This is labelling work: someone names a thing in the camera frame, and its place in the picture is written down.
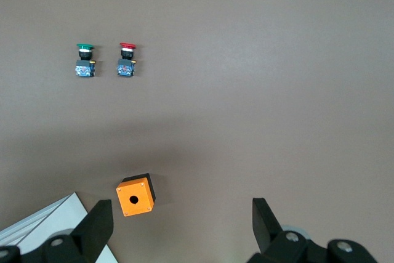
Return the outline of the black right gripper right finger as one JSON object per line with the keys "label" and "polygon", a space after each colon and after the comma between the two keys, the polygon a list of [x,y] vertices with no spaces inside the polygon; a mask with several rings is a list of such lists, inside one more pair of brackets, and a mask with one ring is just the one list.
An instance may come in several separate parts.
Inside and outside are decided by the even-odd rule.
{"label": "black right gripper right finger", "polygon": [[295,230],[283,230],[264,198],[252,199],[252,229],[260,251],[249,262],[359,262],[377,260],[361,244],[345,239],[322,247]]}

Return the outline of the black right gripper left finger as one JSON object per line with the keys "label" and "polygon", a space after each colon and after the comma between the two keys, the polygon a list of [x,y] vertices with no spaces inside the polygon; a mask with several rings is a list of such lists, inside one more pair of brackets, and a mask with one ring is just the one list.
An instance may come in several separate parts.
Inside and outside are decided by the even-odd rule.
{"label": "black right gripper left finger", "polygon": [[113,227],[111,200],[100,200],[69,235],[49,238],[26,254],[18,246],[2,246],[1,262],[96,262]]}

